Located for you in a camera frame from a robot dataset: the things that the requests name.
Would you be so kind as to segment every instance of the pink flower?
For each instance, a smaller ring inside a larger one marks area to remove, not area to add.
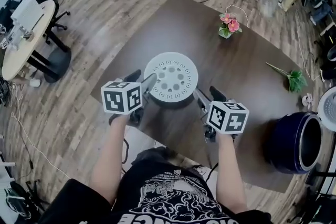
[[[225,14],[224,17],[221,17],[221,20],[225,23],[228,24],[231,22],[230,14]]]
[[[239,29],[239,22],[237,20],[232,20],[229,24],[229,30],[231,33],[234,33]]]

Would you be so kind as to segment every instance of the white cube with fiducial marker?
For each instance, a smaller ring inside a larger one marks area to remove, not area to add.
[[[109,81],[101,87],[104,111],[128,115],[142,107],[142,88],[139,82]]]
[[[36,0],[22,0],[11,15],[15,25],[24,29],[25,32],[30,32],[43,16],[44,11]]]
[[[241,103],[213,101],[206,123],[220,134],[241,134],[248,115],[249,110]]]

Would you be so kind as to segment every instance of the dark wooden tabletop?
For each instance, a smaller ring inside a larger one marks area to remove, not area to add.
[[[281,50],[241,24],[243,33],[230,39],[218,35],[219,12],[191,0],[168,0],[132,36],[101,76],[91,95],[101,102],[100,88],[108,81],[145,70],[156,55],[176,51],[188,56],[198,70],[198,87],[209,95],[215,86],[250,110],[236,153],[243,180],[285,192],[291,175],[277,172],[265,162],[262,143],[274,121],[300,111],[300,98],[313,93],[313,82],[302,94],[288,92],[285,78],[266,62],[285,71],[299,67]],[[216,145],[206,144],[196,102],[167,110],[150,102],[140,129],[172,150],[200,164],[218,161]]]

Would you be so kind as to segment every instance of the round table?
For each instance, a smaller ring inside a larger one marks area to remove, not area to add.
[[[18,49],[7,49],[2,66],[2,76],[5,80],[12,80],[20,72],[25,63],[36,67],[45,74],[49,83],[58,81],[67,71],[71,61],[71,50],[51,31],[49,24],[55,12],[55,2],[52,0],[40,4],[43,16],[33,28],[34,37],[31,41],[22,39]],[[46,59],[35,48],[44,39],[46,33],[58,46]]]

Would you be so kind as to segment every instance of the wooden floor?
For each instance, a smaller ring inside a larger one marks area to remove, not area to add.
[[[133,33],[166,0],[59,0],[60,11],[71,11],[60,23],[68,26],[58,36],[71,47],[72,62],[67,74],[57,83],[45,81],[38,89],[24,86],[20,101],[21,121],[33,144],[43,151],[50,161],[68,176],[87,183],[92,167],[106,138],[108,115],[101,105],[90,96],[104,69]],[[277,6],[278,0],[210,0],[205,5],[224,12],[230,4],[243,8],[249,19],[249,27],[274,46],[280,48],[301,68],[303,61],[299,48],[307,59],[309,76],[318,76],[318,67],[311,54],[317,55],[313,41],[318,32],[313,28],[307,13],[300,4],[295,4],[287,13]],[[246,24],[242,12],[230,8],[239,20]],[[39,51],[49,53],[51,48],[43,44]],[[315,81],[314,99],[316,109],[325,87],[318,78]],[[19,178],[29,173],[28,145],[34,170],[20,181],[41,179],[40,194],[52,200],[67,177],[54,169],[44,157],[33,149],[11,117],[17,109],[0,108],[0,129],[5,137],[2,152],[7,161],[17,163],[13,170]],[[323,167],[329,159],[333,137],[324,131]],[[284,222],[294,213],[292,203],[304,193],[305,176],[295,176],[285,194],[245,184],[250,209],[270,212],[274,223]]]

